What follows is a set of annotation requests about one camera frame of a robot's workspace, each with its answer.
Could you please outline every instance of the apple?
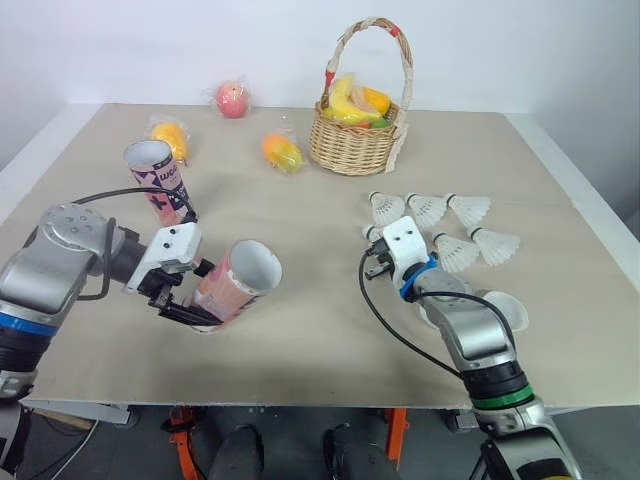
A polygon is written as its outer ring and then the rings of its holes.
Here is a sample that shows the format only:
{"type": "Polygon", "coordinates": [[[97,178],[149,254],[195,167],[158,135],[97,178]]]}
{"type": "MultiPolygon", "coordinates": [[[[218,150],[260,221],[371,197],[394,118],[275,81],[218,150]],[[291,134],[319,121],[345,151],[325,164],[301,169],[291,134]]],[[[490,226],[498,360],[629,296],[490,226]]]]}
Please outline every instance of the apple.
{"type": "Polygon", "coordinates": [[[244,117],[249,109],[249,92],[241,83],[223,83],[216,92],[216,104],[225,117],[244,117]]]}

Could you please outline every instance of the wicker basket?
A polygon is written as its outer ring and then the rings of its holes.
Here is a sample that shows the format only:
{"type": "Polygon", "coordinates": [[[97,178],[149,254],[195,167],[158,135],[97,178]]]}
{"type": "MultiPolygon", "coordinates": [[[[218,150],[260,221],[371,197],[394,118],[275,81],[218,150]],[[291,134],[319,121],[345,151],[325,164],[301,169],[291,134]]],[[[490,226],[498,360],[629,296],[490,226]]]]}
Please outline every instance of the wicker basket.
{"type": "Polygon", "coordinates": [[[396,156],[407,135],[405,116],[413,84],[413,59],[409,43],[402,31],[386,18],[370,17],[349,27],[338,40],[333,57],[327,64],[322,97],[316,103],[309,148],[311,158],[321,166],[344,175],[370,175],[381,171],[391,172],[396,156]],[[383,28],[394,37],[402,52],[405,81],[400,106],[391,103],[385,118],[390,125],[385,128],[362,128],[341,125],[327,118],[322,110],[329,105],[329,86],[336,74],[340,55],[354,33],[370,26],[383,28]]]}

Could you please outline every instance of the beige tabletop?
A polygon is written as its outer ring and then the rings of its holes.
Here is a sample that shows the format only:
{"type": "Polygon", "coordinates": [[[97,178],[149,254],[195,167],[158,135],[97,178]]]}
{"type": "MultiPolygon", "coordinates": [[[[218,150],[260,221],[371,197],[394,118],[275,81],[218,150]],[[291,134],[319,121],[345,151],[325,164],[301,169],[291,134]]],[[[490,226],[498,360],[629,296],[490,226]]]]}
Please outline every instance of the beige tabletop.
{"type": "MultiPolygon", "coordinates": [[[[191,132],[191,166],[182,175],[200,214],[203,254],[216,261],[236,240],[255,238],[281,258],[284,277],[241,320],[211,336],[158,317],[145,298],[114,284],[107,298],[74,306],[40,363],[32,398],[468,406],[462,384],[391,338],[360,296],[360,230],[371,222],[366,194],[380,190],[489,195],[484,225],[520,235],[522,247],[500,267],[478,262],[462,276],[526,305],[530,325],[516,342],[535,391],[558,407],[640,402],[638,293],[503,116],[410,112],[396,170],[351,178],[315,164],[292,176],[274,171],[260,141],[281,127],[283,113],[305,141],[310,110],[255,109],[241,120],[195,106],[98,111],[0,225],[0,264],[50,205],[135,186],[122,152],[143,136],[151,115],[168,114],[191,132]]],[[[159,226],[142,195],[95,207],[143,241],[159,226]]],[[[450,214],[439,228],[462,238],[450,214]]],[[[439,334],[388,278],[369,289],[400,332],[449,362],[439,334]]]]}

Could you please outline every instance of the table edge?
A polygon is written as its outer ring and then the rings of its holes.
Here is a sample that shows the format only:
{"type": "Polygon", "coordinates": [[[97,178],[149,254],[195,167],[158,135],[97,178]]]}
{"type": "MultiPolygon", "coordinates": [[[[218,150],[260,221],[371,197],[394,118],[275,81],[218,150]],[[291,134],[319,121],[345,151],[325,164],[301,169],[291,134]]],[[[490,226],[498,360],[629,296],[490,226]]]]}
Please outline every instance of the table edge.
{"type": "Polygon", "coordinates": [[[505,113],[540,163],[640,292],[640,242],[549,134],[526,113],[505,113]]]}
{"type": "Polygon", "coordinates": [[[0,224],[16,209],[102,105],[66,105],[0,170],[0,224]]]}

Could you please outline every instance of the paper cup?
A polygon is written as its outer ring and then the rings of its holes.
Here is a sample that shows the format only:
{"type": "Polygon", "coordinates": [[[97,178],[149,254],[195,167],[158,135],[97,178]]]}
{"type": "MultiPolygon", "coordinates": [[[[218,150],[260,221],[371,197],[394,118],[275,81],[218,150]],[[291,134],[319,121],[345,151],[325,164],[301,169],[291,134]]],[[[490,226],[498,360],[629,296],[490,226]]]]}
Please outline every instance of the paper cup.
{"type": "MultiPolygon", "coordinates": [[[[193,301],[226,325],[281,280],[282,265],[269,247],[256,240],[240,240],[202,279],[193,301]]],[[[210,332],[223,325],[197,330],[210,332]]]]}
{"type": "MultiPolygon", "coordinates": [[[[162,140],[136,142],[127,147],[124,159],[141,187],[166,188],[189,200],[169,144],[162,140]]],[[[176,197],[165,193],[145,195],[165,227],[179,224],[187,214],[187,206],[176,197]]]]}
{"type": "Polygon", "coordinates": [[[514,332],[521,332],[529,326],[529,313],[526,307],[513,295],[492,290],[482,295],[482,298],[498,307],[514,332]]]}

